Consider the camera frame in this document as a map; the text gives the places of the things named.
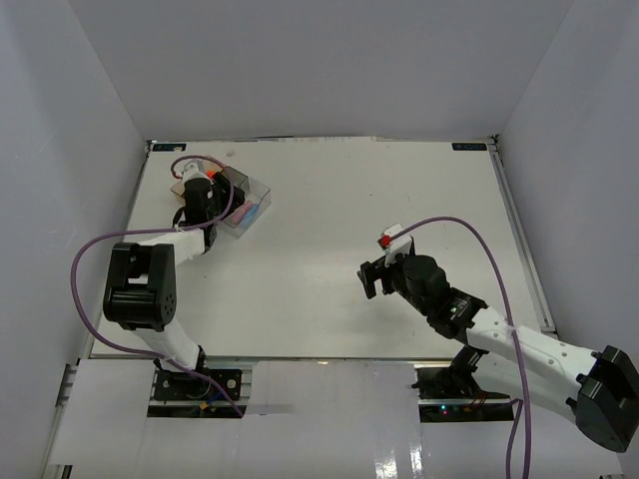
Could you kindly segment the light blue correction pen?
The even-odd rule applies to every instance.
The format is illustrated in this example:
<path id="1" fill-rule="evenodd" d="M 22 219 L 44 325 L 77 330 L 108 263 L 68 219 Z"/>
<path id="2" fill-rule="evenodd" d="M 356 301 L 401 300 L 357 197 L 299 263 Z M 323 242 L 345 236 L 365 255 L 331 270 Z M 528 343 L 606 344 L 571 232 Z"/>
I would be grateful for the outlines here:
<path id="1" fill-rule="evenodd" d="M 258 204 L 253 204 L 247 209 L 241 221 L 243 228 L 248 228 L 253 223 L 259 213 L 259 209 L 260 206 Z"/>

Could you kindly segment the light pink correction pen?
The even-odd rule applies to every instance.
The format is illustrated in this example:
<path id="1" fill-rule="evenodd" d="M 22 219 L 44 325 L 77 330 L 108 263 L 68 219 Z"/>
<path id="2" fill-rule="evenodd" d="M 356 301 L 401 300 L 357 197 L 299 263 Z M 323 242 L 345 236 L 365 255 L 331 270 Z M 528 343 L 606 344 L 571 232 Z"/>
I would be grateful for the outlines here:
<path id="1" fill-rule="evenodd" d="M 245 201 L 240 207 L 238 207 L 234 213 L 231 215 L 230 217 L 230 222 L 233 225 L 238 225 L 241 221 L 243 216 L 245 215 L 247 209 L 252 205 L 253 203 L 251 201 Z"/>

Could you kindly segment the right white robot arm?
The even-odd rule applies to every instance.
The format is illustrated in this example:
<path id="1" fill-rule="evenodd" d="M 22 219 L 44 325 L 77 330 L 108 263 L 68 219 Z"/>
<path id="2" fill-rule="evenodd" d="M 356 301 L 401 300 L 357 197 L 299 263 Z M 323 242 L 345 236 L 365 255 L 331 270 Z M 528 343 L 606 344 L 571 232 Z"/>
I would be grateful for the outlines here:
<path id="1" fill-rule="evenodd" d="M 638 430 L 638 370 L 621 349 L 591 350 L 512 326 L 482 299 L 451 286 L 427 255 L 366 261 L 357 276 L 367 298 L 397 293 L 439 335 L 461 343 L 449 366 L 458 395 L 485 391 L 529 399 L 595 444 L 628 450 Z"/>

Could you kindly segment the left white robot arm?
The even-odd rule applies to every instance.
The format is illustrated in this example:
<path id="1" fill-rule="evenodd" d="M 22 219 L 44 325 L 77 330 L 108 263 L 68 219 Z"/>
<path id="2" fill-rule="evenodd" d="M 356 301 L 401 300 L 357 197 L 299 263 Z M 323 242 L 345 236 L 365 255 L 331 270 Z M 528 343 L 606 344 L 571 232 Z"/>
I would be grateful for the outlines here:
<path id="1" fill-rule="evenodd" d="M 175 319 L 177 268 L 207 253 L 217 238 L 214 219 L 224 219 L 240 196 L 226 176 L 183 181 L 185 204 L 177 227 L 141 242 L 119 242 L 111 253 L 103 299 L 105 318 L 134 333 L 159 359 L 180 371 L 177 386 L 199 398 L 211 386 L 204 352 Z"/>

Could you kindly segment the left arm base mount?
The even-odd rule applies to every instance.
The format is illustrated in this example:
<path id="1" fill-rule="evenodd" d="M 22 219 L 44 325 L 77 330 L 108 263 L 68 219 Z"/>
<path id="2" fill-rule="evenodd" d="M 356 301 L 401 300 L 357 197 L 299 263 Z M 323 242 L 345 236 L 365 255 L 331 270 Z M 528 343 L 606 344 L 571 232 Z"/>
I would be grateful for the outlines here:
<path id="1" fill-rule="evenodd" d="M 214 367 L 206 362 L 197 372 L 205 379 L 154 361 L 156 372 L 147 416 L 173 419 L 240 419 L 244 372 L 240 368 Z"/>

